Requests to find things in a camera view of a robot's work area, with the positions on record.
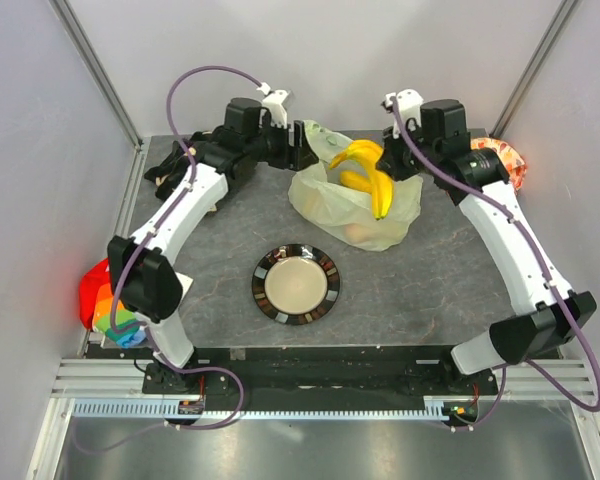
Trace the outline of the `pale green plastic bag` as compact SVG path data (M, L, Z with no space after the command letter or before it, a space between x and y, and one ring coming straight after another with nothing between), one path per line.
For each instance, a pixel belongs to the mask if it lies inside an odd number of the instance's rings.
M304 219L348 245L344 236L346 225L356 223L368 227L373 231L373 238L360 247L353 246L362 250L379 252L400 244L421 213L423 179L416 175L405 181L393 180L390 211L384 219L376 220L371 212L370 195L344 187L339 180L342 170L364 175L362 167L353 161L345 161L333 170L328 168L334 156L355 140L313 120L307 120L305 124L309 145L319 162L293 176L288 197L294 209Z

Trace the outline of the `yellow fake banana bunch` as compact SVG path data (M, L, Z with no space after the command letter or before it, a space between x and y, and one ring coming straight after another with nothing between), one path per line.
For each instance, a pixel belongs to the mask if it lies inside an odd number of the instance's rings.
M361 166L372 186L371 212L376 220L384 219L391 208L394 185L391 177L377 168L384 149L371 140L353 141L343 151L334 156L328 165L333 170L345 161L353 161Z

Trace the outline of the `wrinkled yellow fake fruit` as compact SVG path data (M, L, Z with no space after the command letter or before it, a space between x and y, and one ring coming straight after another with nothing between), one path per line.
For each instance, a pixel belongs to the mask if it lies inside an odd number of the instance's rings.
M372 193L370 180L355 171L345 170L340 173L339 179L344 187L367 194Z

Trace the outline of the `black rimmed ceramic plate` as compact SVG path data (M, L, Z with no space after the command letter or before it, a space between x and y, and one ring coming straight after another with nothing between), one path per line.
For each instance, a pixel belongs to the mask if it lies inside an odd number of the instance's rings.
M301 326L327 315L341 292L341 275L322 250L291 243L269 251L251 278L252 297L269 319Z

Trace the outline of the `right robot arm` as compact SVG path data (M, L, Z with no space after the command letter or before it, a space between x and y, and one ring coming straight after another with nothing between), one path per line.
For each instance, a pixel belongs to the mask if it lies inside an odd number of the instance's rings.
M505 283L513 316L454 346L438 368L447 392L463 392L474 374L519 364L572 341L597 309L576 292L539 244L496 149L478 146L454 99L426 102L414 90L386 95L394 123L383 132L379 170L394 180L427 173L479 233Z

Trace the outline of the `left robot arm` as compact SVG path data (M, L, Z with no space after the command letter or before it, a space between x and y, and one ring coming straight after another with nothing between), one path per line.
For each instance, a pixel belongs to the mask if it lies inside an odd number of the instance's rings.
M303 122L288 120L290 95L273 90L262 100L232 99L222 125L184 145L195 163L158 211L131 237L115 236L108 244L113 303L133 312L155 354L169 364L164 379L178 393L195 389L200 371L188 362L194 346L179 316L183 286L173 265L198 223L258 163L291 171L317 163Z

